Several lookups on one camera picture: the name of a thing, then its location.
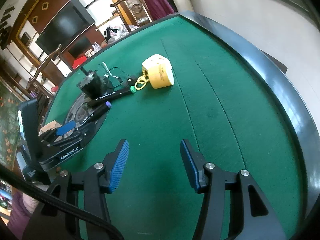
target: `blue gripper pad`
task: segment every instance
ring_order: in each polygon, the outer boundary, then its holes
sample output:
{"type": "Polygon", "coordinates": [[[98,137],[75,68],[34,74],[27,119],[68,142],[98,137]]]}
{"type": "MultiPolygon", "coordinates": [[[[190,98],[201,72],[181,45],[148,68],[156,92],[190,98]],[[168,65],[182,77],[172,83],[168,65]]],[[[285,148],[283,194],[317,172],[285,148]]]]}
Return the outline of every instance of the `blue gripper pad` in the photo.
{"type": "Polygon", "coordinates": [[[76,128],[76,122],[75,121],[70,121],[67,122],[65,125],[62,125],[61,127],[59,127],[56,131],[56,135],[58,136],[62,136],[64,134],[66,134],[67,132],[71,131],[72,129],[76,128]]]}
{"type": "Polygon", "coordinates": [[[180,143],[180,154],[192,188],[197,193],[203,193],[208,185],[208,178],[204,174],[203,165],[206,163],[201,153],[195,152],[187,139],[180,143]]]}
{"type": "Polygon", "coordinates": [[[110,173],[109,189],[110,189],[111,193],[114,192],[116,190],[116,188],[119,186],[122,172],[124,170],[125,163],[127,162],[127,159],[128,159],[129,143],[127,140],[125,140],[122,143],[121,149],[118,152],[119,152],[119,154],[117,156],[115,164],[114,164],[114,166],[111,170],[111,173],[110,173]]]}

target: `maroon cloth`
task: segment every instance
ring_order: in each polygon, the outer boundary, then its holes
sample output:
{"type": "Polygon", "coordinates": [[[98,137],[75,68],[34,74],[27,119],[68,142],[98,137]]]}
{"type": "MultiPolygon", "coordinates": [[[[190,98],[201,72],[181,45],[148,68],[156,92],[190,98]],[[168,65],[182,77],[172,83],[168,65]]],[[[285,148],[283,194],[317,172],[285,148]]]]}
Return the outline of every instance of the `maroon cloth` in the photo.
{"type": "Polygon", "coordinates": [[[7,227],[19,240],[22,239],[30,217],[31,214],[23,204],[22,193],[17,192],[12,198],[12,210],[7,227]]]}
{"type": "Polygon", "coordinates": [[[174,14],[174,10],[167,0],[144,0],[150,11],[153,20],[160,19],[169,14],[174,14]]]}

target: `television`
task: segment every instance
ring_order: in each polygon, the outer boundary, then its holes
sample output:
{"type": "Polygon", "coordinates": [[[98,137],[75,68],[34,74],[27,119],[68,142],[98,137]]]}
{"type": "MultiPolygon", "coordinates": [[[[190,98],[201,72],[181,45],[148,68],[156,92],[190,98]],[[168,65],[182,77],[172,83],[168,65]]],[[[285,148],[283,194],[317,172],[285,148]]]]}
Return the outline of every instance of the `television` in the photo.
{"type": "Polygon", "coordinates": [[[70,0],[44,28],[36,44],[46,53],[55,51],[59,44],[64,50],[78,35],[95,23],[79,2],[70,0]]]}

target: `diamond pattern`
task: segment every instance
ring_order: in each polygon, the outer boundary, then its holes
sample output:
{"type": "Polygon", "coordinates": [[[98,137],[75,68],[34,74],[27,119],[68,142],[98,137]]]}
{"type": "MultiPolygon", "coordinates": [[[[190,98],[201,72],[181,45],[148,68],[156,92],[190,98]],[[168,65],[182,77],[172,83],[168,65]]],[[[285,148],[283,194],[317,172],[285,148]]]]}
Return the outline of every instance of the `diamond pattern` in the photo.
{"type": "Polygon", "coordinates": [[[37,22],[38,22],[38,17],[37,16],[33,16],[32,23],[37,23],[37,22]]]}
{"type": "Polygon", "coordinates": [[[48,9],[48,6],[49,6],[49,2],[44,2],[44,3],[42,4],[41,10],[47,10],[47,9],[48,9]]]}

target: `black screen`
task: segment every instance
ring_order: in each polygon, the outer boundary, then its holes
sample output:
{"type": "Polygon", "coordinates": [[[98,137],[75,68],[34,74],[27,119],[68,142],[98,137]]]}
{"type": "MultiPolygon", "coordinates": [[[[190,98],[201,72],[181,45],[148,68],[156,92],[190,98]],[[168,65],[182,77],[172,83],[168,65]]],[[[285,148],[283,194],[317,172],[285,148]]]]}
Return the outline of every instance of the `black screen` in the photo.
{"type": "Polygon", "coordinates": [[[81,53],[85,52],[86,49],[91,47],[91,43],[86,36],[78,39],[75,44],[69,49],[69,53],[72,57],[77,58],[81,53]]]}
{"type": "Polygon", "coordinates": [[[73,39],[93,23],[93,18],[79,0],[71,0],[51,20],[36,43],[46,54],[50,54],[57,49],[59,44],[62,45],[62,49],[66,48],[73,39]]]}

